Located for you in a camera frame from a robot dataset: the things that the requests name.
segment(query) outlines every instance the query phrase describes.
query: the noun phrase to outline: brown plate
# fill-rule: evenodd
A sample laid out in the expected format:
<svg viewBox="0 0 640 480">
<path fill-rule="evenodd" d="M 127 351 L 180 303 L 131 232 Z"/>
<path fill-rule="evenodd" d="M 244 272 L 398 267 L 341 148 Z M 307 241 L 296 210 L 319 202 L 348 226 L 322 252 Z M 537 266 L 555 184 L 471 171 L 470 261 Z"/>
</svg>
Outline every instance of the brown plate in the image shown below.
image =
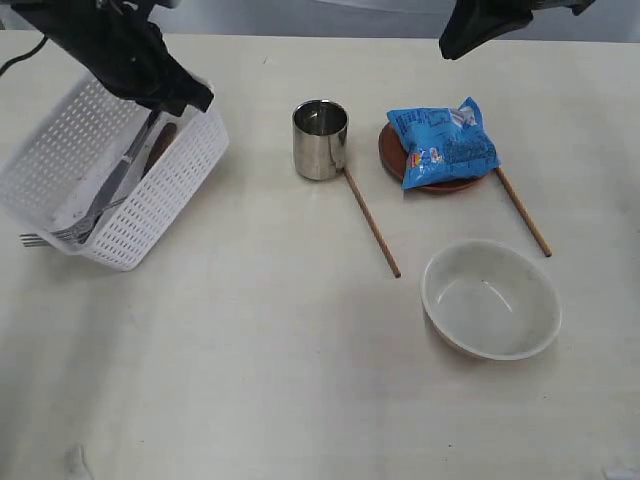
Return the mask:
<svg viewBox="0 0 640 480">
<path fill-rule="evenodd" d="M 404 179 L 404 172 L 407 168 L 408 155 L 402 147 L 400 137 L 398 137 L 398 134 L 390 123 L 387 123 L 387 125 L 382 129 L 382 132 L 380 132 L 378 150 L 380 151 L 382 166 L 392 177 L 402 182 Z M 464 178 L 461 180 L 452 180 L 451 182 L 434 183 L 433 185 L 417 187 L 416 190 L 439 194 L 459 192 L 460 190 L 473 187 L 483 178 L 484 177 Z"/>
</svg>

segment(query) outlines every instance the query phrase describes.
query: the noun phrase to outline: cup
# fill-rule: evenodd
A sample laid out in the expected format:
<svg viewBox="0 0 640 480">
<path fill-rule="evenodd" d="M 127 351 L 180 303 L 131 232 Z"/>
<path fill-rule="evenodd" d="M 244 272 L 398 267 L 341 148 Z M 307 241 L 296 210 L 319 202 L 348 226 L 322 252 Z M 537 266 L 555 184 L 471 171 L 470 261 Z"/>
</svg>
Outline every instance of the cup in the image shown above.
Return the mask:
<svg viewBox="0 0 640 480">
<path fill-rule="evenodd" d="M 349 116 L 337 103 L 311 100 L 293 112 L 296 171 L 310 180 L 328 180 L 346 165 Z"/>
</svg>

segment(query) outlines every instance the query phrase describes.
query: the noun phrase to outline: white bowl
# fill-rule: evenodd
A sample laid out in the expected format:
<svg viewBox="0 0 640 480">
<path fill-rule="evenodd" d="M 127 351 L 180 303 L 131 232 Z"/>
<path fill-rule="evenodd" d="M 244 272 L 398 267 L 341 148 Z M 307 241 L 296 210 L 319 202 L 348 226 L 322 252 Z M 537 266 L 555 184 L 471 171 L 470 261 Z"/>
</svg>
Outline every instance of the white bowl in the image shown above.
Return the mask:
<svg viewBox="0 0 640 480">
<path fill-rule="evenodd" d="M 522 360 L 554 341 L 560 301 L 529 260 L 496 242 L 469 240 L 433 257 L 422 304 L 453 347 L 490 360 Z"/>
</svg>

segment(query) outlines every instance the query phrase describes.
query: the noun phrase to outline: black cable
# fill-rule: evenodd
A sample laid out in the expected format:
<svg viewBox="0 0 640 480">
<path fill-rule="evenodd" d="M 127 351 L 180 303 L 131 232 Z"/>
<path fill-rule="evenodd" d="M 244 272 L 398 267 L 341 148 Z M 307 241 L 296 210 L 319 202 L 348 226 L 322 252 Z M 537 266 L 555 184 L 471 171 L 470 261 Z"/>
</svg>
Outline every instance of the black cable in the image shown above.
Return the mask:
<svg viewBox="0 0 640 480">
<path fill-rule="evenodd" d="M 5 63 L 2 67 L 0 67 L 0 77 L 2 75 L 4 75 L 5 72 L 7 70 L 9 70 L 12 66 L 14 66 L 16 63 L 23 62 L 25 60 L 29 60 L 36 53 L 38 53 L 40 50 L 42 50 L 42 48 L 47 43 L 47 40 L 49 40 L 49 39 L 46 36 L 42 37 L 42 40 L 40 40 L 40 43 L 38 43 L 38 45 L 36 45 L 33 50 L 31 50 L 30 52 L 25 53 L 24 55 L 19 55 L 19 56 L 15 57 L 15 58 L 12 58 L 7 63 Z"/>
</svg>

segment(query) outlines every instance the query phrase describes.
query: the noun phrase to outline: bowl rim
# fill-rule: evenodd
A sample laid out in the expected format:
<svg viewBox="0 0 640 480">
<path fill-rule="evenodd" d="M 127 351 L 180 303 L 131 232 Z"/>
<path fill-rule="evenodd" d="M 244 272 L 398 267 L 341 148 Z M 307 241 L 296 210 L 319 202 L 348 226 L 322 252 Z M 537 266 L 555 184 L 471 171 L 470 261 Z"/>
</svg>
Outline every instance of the bowl rim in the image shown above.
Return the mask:
<svg viewBox="0 0 640 480">
<path fill-rule="evenodd" d="M 445 254 L 449 253 L 452 250 L 457 250 L 461 247 L 468 247 L 468 246 L 489 247 L 494 250 L 501 250 L 501 251 L 508 252 L 510 255 L 518 258 L 520 261 L 523 261 L 524 263 L 529 265 L 529 267 L 533 270 L 534 274 L 537 275 L 538 278 L 540 278 L 541 281 L 544 282 L 550 288 L 550 291 L 553 296 L 552 307 L 553 307 L 553 312 L 555 313 L 554 316 L 556 317 L 556 320 L 551 332 L 547 334 L 544 341 L 542 341 L 539 345 L 537 345 L 536 347 L 530 350 L 527 350 L 526 352 L 511 354 L 511 355 L 496 355 L 492 353 L 482 352 L 458 340 L 444 326 L 443 322 L 438 318 L 438 316 L 434 315 L 431 309 L 429 300 L 427 298 L 427 279 L 429 277 L 430 270 L 433 267 L 433 264 L 435 263 L 435 261 L 441 258 L 442 256 L 444 256 Z M 526 358 L 533 357 L 539 354 L 540 352 L 546 350 L 553 343 L 553 341 L 556 339 L 556 337 L 560 333 L 560 328 L 562 327 L 562 305 L 560 304 L 560 297 L 558 295 L 557 289 L 553 286 L 553 283 L 551 283 L 551 280 L 549 280 L 549 277 L 547 277 L 547 275 L 542 271 L 542 269 L 538 267 L 536 264 L 534 264 L 527 257 L 525 257 L 524 255 L 521 255 L 520 253 L 516 252 L 512 248 L 509 248 L 506 245 L 503 245 L 500 242 L 496 242 L 495 240 L 481 240 L 481 239 L 462 240 L 462 241 L 450 244 L 447 247 L 440 250 L 433 257 L 431 257 L 431 259 L 427 263 L 426 268 L 424 269 L 424 273 L 422 274 L 422 278 L 420 280 L 420 296 L 422 298 L 422 306 L 425 309 L 427 315 L 429 316 L 429 320 L 434 325 L 438 333 L 440 333 L 440 335 L 442 335 L 448 342 L 451 342 L 451 344 L 453 344 L 455 347 L 459 348 L 460 350 L 464 350 L 476 357 L 485 358 L 487 360 L 511 361 L 511 360 L 524 360 Z"/>
</svg>

